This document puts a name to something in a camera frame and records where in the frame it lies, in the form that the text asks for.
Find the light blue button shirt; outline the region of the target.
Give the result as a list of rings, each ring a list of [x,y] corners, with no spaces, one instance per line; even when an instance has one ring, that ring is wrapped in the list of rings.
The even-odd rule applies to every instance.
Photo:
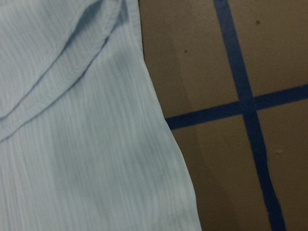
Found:
[[[136,0],[1,1],[0,228],[201,229]]]

